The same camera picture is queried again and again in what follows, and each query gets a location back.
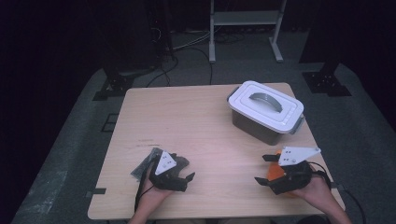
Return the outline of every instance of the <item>storage box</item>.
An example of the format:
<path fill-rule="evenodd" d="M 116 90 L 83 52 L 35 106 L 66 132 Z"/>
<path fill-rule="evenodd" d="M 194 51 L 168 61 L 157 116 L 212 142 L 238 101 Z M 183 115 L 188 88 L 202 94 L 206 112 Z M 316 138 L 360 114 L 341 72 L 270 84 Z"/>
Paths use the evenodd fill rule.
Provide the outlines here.
<path fill-rule="evenodd" d="M 233 125 L 271 146 L 283 134 L 295 134 L 304 122 L 300 101 L 255 81 L 244 82 L 228 103 Z"/>

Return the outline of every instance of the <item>white rack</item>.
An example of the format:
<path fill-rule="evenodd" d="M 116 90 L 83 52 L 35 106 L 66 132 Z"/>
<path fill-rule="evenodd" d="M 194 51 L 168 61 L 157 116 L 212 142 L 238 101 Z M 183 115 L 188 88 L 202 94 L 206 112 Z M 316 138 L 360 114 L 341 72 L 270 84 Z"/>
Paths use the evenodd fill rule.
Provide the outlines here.
<path fill-rule="evenodd" d="M 283 57 L 277 46 L 277 37 L 285 12 L 287 0 L 282 0 L 280 10 L 270 11 L 230 11 L 215 12 L 214 0 L 210 2 L 210 41 L 209 41 L 209 61 L 216 62 L 215 53 L 215 26 L 219 25 L 263 25 L 275 24 L 274 36 L 269 38 L 270 45 L 278 63 L 283 62 Z"/>

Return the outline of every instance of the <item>stand leg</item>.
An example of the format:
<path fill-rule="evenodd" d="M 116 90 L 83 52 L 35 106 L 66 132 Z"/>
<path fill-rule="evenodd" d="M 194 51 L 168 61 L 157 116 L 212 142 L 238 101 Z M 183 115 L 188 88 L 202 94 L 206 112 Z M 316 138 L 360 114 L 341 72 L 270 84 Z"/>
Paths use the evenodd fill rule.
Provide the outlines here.
<path fill-rule="evenodd" d="M 215 19 L 213 18 L 215 14 L 215 4 L 214 0 L 210 1 L 210 40 L 209 40 L 209 61 L 211 63 L 216 62 L 215 54 Z"/>
<path fill-rule="evenodd" d="M 283 0 L 282 3 L 281 3 L 279 14 L 277 16 L 274 37 L 270 37 L 269 38 L 270 39 L 271 48 L 273 49 L 276 61 L 278 63 L 283 63 L 283 57 L 282 57 L 282 54 L 280 53 L 280 50 L 279 50 L 279 47 L 277 46 L 276 41 L 277 41 L 277 37 L 279 35 L 280 25 L 282 24 L 283 15 L 285 14 L 286 2 L 287 2 L 287 0 Z"/>

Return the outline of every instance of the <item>black device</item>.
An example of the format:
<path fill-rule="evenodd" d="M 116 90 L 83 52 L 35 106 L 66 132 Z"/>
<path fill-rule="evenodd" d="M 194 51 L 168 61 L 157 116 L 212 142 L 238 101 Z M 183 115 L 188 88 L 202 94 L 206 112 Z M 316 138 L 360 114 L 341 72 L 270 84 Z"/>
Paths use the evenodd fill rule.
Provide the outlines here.
<path fill-rule="evenodd" d="M 179 157 L 176 153 L 169 154 L 172 159 L 177 163 L 176 166 L 160 173 L 156 174 L 157 167 L 161 164 L 160 160 L 162 158 L 162 154 L 156 154 L 155 157 L 149 161 L 146 169 L 143 171 L 143 174 L 140 178 L 139 189 L 137 190 L 135 201 L 134 201 L 134 210 L 136 211 L 137 206 L 139 205 L 140 198 L 149 191 L 151 188 L 155 187 L 157 189 L 168 189 L 173 191 L 186 191 L 187 185 L 191 182 L 195 176 L 195 173 L 191 173 L 187 175 L 186 178 L 178 177 L 180 171 L 184 169 L 186 166 L 190 164 L 190 162 L 184 158 Z M 142 192 L 143 186 L 147 177 L 147 171 L 152 164 L 151 171 L 149 173 L 148 179 L 151 181 L 153 186 L 150 189 Z"/>
<path fill-rule="evenodd" d="M 265 161 L 279 161 L 279 154 L 277 155 L 263 155 Z M 326 171 L 313 171 L 308 161 L 301 161 L 295 165 L 280 166 L 284 174 L 279 178 L 268 180 L 266 178 L 255 177 L 256 181 L 263 186 L 268 186 L 278 195 L 281 193 L 289 192 L 295 189 L 302 189 L 309 184 L 312 175 L 321 175 L 325 178 L 329 188 L 331 181 Z"/>

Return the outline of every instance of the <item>human hand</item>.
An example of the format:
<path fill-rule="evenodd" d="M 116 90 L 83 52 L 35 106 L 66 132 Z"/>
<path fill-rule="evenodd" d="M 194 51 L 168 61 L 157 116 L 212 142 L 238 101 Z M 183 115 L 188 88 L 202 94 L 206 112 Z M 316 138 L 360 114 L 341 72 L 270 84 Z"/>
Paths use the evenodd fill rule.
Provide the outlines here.
<path fill-rule="evenodd" d="M 293 190 L 296 196 L 316 207 L 327 215 L 332 224 L 351 224 L 347 213 L 335 200 L 324 178 L 320 175 L 312 175 L 310 183 L 302 189 Z"/>
<path fill-rule="evenodd" d="M 311 181 L 307 186 L 302 189 L 293 190 L 291 193 L 304 199 L 324 213 L 326 213 L 326 209 L 329 206 L 338 205 L 326 181 L 320 175 L 312 175 Z"/>
<path fill-rule="evenodd" d="M 143 183 L 142 193 L 140 194 L 139 205 L 137 206 L 134 216 L 128 222 L 129 224 L 143 224 L 149 218 L 163 201 L 173 193 L 168 189 L 157 189 L 149 180 L 149 174 L 152 166 L 147 170 L 146 179 Z"/>

